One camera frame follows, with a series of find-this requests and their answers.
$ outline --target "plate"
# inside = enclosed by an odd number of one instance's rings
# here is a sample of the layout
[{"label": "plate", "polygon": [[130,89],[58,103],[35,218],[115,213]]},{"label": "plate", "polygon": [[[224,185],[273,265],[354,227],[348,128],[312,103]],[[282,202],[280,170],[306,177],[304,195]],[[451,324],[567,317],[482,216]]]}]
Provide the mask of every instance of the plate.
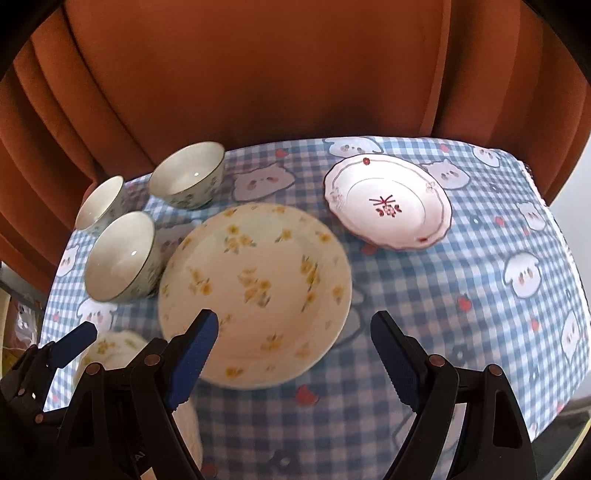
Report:
[{"label": "plate", "polygon": [[105,370],[125,367],[148,343],[131,330],[102,332],[82,353],[78,369],[74,373],[74,387],[80,381],[84,369],[92,362],[98,362]]},{"label": "plate", "polygon": [[[103,365],[105,370],[126,367],[135,356],[147,345],[146,340],[135,332],[123,330],[121,332],[103,332],[84,351],[78,369],[74,374],[73,385],[76,387],[84,369],[92,362]],[[199,435],[199,421],[197,411],[191,399],[180,404],[173,412],[174,422],[193,457],[195,464],[201,468],[203,463],[203,446]],[[155,480],[152,469],[142,474],[142,480]]]},{"label": "plate", "polygon": [[177,248],[160,282],[170,340],[201,309],[219,336],[201,378],[249,390],[291,380],[334,344],[351,301],[351,269],[332,232],[301,210],[248,203],[211,217]]},{"label": "plate", "polygon": [[324,178],[324,198],[347,230],[379,247],[427,248],[452,223],[452,206],[435,179],[389,155],[338,162]]}]

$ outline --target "floor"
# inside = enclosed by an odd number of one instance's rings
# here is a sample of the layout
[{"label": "floor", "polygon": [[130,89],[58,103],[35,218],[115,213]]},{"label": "floor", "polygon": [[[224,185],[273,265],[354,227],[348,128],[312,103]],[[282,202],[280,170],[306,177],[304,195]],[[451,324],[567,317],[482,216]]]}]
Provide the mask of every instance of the floor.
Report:
[{"label": "floor", "polygon": [[570,449],[588,419],[589,413],[587,412],[568,417],[557,417],[534,440],[532,447],[540,480],[546,478],[554,470],[563,455]]}]

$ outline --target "plate center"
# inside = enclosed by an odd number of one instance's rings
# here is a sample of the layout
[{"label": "plate center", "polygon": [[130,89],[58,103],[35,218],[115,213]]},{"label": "plate center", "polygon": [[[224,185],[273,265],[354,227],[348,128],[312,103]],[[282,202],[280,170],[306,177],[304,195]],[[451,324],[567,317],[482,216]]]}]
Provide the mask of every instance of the plate center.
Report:
[{"label": "plate center", "polygon": [[421,199],[408,187],[388,179],[365,179],[354,184],[346,198],[358,228],[377,234],[414,236],[425,221]]}]

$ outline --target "bowl rim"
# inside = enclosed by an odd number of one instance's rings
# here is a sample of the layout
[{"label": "bowl rim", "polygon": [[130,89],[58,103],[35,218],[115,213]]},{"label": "bowl rim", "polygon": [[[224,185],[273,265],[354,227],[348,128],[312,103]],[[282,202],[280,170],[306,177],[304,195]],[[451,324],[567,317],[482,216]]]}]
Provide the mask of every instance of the bowl rim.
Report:
[{"label": "bowl rim", "polygon": [[[202,145],[202,144],[206,144],[206,143],[219,145],[220,147],[222,147],[222,152],[223,152],[223,153],[222,153],[222,158],[221,158],[221,160],[220,160],[220,161],[219,161],[219,162],[216,164],[216,166],[215,166],[215,167],[213,167],[213,168],[212,168],[211,172],[209,172],[209,173],[208,173],[207,175],[205,175],[204,177],[202,177],[202,178],[198,179],[198,180],[197,180],[195,183],[193,183],[193,184],[189,185],[187,188],[185,188],[185,189],[183,189],[183,190],[179,190],[178,192],[170,193],[170,194],[168,194],[168,195],[162,195],[162,196],[161,196],[161,195],[156,195],[156,194],[154,193],[154,189],[153,189],[153,187],[152,187],[152,179],[154,178],[154,174],[156,174],[156,173],[158,172],[158,169],[160,169],[160,171],[162,172],[162,169],[161,169],[161,167],[162,167],[163,165],[165,165],[165,163],[166,163],[168,160],[170,160],[172,157],[174,157],[174,156],[175,156],[177,153],[180,153],[180,152],[182,152],[183,150],[186,150],[186,149],[188,149],[188,148],[194,147],[195,145]],[[153,172],[150,174],[150,178],[148,179],[148,193],[149,193],[150,195],[153,195],[153,196],[155,196],[156,198],[159,198],[159,199],[170,198],[170,197],[173,197],[173,196],[175,196],[175,195],[178,195],[179,193],[184,193],[184,192],[186,192],[186,191],[188,191],[188,190],[192,189],[192,188],[193,188],[195,185],[197,185],[197,184],[198,184],[198,183],[200,183],[201,181],[203,181],[203,180],[206,180],[207,178],[209,178],[209,177],[210,177],[210,176],[213,174],[213,172],[215,172],[215,171],[217,170],[217,168],[218,168],[218,167],[219,167],[219,166],[220,166],[220,165],[221,165],[221,164],[224,162],[224,160],[226,160],[226,147],[224,147],[224,146],[223,146],[223,145],[222,145],[220,142],[214,142],[214,141],[204,141],[204,142],[197,142],[197,143],[192,143],[192,144],[190,144],[190,145],[187,145],[187,146],[185,146],[185,147],[183,147],[183,148],[181,148],[181,149],[179,149],[179,150],[177,150],[177,151],[175,151],[175,152],[171,153],[171,154],[170,154],[168,157],[166,157],[166,158],[165,158],[165,159],[164,159],[162,162],[160,162],[160,163],[159,163],[159,165],[157,165],[157,166],[156,166],[156,168],[154,169],[154,171],[153,171]]]},{"label": "bowl rim", "polygon": [[[129,218],[129,216],[131,215],[141,215],[141,216],[145,216],[150,220],[150,225],[151,225],[151,234],[152,234],[152,243],[150,245],[150,248],[148,250],[148,254],[146,255],[146,257],[144,258],[144,261],[142,262],[141,267],[139,268],[138,272],[134,275],[134,277],[131,279],[131,281],[125,286],[125,288],[123,288],[123,290],[121,290],[119,293],[117,293],[116,295],[114,295],[113,297],[110,297],[108,299],[99,299],[97,297],[93,297],[91,295],[91,293],[89,292],[88,289],[88,284],[87,284],[87,278],[86,278],[86,274],[88,272],[88,261],[90,260],[90,256],[92,255],[92,252],[95,250],[96,244],[99,242],[100,237],[103,236],[107,230],[109,230],[109,228],[111,228],[111,226],[113,226],[114,224],[116,224],[117,222],[119,222],[122,218]],[[84,266],[84,288],[86,290],[86,293],[88,294],[88,296],[96,301],[99,302],[109,302],[109,301],[114,301],[116,300],[118,297],[120,297],[128,288],[129,286],[135,281],[136,278],[138,278],[139,274],[142,272],[142,270],[144,269],[146,262],[148,261],[148,259],[150,258],[150,254],[152,253],[152,250],[154,249],[154,243],[156,240],[156,225],[154,224],[154,220],[152,220],[152,217],[150,215],[148,215],[146,212],[129,212],[126,213],[124,215],[121,215],[119,218],[117,218],[113,223],[111,223],[107,228],[105,228],[105,230],[99,235],[99,237],[96,239],[95,244],[92,246],[92,248],[90,249],[90,253],[88,254],[88,257],[86,258],[86,264]]]},{"label": "bowl rim", "polygon": [[[84,208],[84,205],[86,205],[86,202],[88,202],[88,200],[90,200],[90,198],[99,191],[99,189],[106,184],[108,181],[111,181],[113,179],[118,179],[120,182],[119,185],[119,190],[117,191],[117,194],[113,197],[113,199],[111,200],[111,202],[107,205],[107,208],[105,209],[105,211],[103,213],[101,213],[99,215],[99,217],[92,222],[89,226],[87,226],[86,228],[78,228],[78,220],[80,219],[80,213],[82,211],[82,209]],[[108,178],[106,179],[103,183],[101,183],[100,185],[98,185],[93,192],[91,192],[90,195],[88,195],[88,197],[86,198],[86,200],[82,203],[82,205],[80,206],[80,209],[78,210],[78,213],[76,214],[76,220],[74,221],[74,228],[76,228],[76,230],[80,231],[80,232],[86,232],[88,230],[90,230],[93,226],[95,226],[100,220],[102,220],[102,218],[106,215],[106,213],[109,211],[109,208],[111,205],[113,205],[115,203],[115,200],[117,199],[117,197],[119,196],[119,194],[121,193],[121,190],[123,190],[123,188],[125,187],[125,179],[123,178],[122,175],[115,175],[114,177]]]}]

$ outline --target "dish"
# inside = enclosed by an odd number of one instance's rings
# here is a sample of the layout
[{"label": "dish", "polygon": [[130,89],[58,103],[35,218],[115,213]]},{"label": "dish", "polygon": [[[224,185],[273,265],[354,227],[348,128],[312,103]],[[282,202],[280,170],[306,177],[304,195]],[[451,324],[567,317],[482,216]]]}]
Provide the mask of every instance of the dish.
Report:
[{"label": "dish", "polygon": [[123,215],[125,182],[122,176],[101,183],[85,200],[74,226],[89,235],[99,236],[116,218]]},{"label": "dish", "polygon": [[334,344],[351,301],[351,269],[332,232],[301,210],[247,203],[193,230],[160,282],[165,338],[184,333],[201,309],[219,336],[201,378],[265,388],[311,368]]},{"label": "dish", "polygon": [[[96,340],[82,354],[78,369],[74,374],[73,386],[80,381],[85,368],[92,362],[98,362],[105,370],[126,367],[135,356],[147,345],[146,340],[135,332],[123,330],[121,332],[99,333]],[[174,422],[183,437],[196,465],[201,468],[203,462],[203,447],[199,435],[197,413],[191,400],[178,406],[173,412]],[[152,469],[142,475],[142,480],[155,479]]]},{"label": "dish", "polygon": [[324,198],[347,230],[379,247],[431,247],[452,222],[452,206],[435,179],[389,155],[338,162],[324,178]]},{"label": "dish", "polygon": [[144,212],[126,213],[110,224],[86,261],[84,285],[90,298],[125,303],[150,293],[163,269],[154,238],[154,222]]},{"label": "dish", "polygon": [[225,154],[223,145],[217,142],[184,147],[156,167],[148,191],[175,208],[201,207],[222,183]]}]

